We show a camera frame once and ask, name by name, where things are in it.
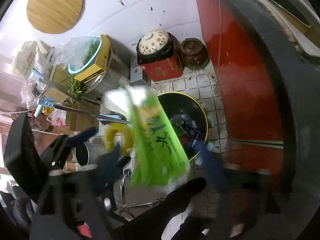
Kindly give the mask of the green paper package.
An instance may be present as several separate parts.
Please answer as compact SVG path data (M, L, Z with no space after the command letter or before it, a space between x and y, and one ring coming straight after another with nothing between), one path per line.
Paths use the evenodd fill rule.
M176 188L188 180L188 157L152 89L109 90L103 104L129 121L136 154L131 186Z

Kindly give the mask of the black trash bin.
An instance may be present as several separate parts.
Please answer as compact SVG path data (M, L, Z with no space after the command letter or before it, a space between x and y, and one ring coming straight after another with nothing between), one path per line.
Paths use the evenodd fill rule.
M182 92L164 92L158 100L174 128L189 160L197 157L197 141L208 137L208 119L203 107L193 97Z

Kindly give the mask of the red cabinet front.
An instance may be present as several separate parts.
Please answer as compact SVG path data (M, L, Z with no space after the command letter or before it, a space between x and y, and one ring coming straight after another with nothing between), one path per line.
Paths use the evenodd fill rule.
M226 117L229 162L280 176L283 132L273 85L252 39L221 0L196 0Z

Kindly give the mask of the yellow cardboard box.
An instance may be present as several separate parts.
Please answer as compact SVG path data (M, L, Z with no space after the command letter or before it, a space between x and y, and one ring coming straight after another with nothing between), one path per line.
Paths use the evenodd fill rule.
M111 55L111 41L106 35L100 35L99 38L100 43L93 57L79 74L75 74L74 78L81 83L88 83L107 71L109 56Z

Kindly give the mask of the teal bowl with greens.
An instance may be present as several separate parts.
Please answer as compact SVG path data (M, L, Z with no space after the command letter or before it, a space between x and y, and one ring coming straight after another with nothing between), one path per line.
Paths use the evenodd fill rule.
M72 38L65 46L65 52L68 56L68 72L77 74L83 71L97 55L101 43L101 36Z

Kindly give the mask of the red box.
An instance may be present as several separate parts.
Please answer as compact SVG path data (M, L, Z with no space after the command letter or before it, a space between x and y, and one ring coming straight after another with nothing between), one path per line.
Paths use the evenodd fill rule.
M183 75L181 61L176 53L172 57L161 61L139 63L138 65L142 68L148 78L155 82L174 79Z

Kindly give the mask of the brown ceramic jar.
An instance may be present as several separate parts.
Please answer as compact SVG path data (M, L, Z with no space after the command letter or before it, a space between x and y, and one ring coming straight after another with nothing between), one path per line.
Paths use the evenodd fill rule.
M190 70L201 70L209 61L206 46L197 38L186 38L180 44L181 63Z

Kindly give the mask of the round wooden board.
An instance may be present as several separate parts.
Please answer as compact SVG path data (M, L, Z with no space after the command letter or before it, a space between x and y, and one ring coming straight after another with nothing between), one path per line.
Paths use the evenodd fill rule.
M71 30L83 11L84 0L28 0L27 19L45 34Z

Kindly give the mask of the floral lidded pot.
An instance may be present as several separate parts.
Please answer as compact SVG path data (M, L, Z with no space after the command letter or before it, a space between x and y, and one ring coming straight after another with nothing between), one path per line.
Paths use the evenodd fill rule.
M174 55L174 41L169 32L154 30L145 34L136 46L140 66L168 59Z

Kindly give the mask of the steel sink basin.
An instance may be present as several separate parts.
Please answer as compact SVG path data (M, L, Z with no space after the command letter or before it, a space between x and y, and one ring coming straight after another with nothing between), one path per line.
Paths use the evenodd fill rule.
M302 52L319 59L319 17L311 6L305 0L268 1L289 25Z

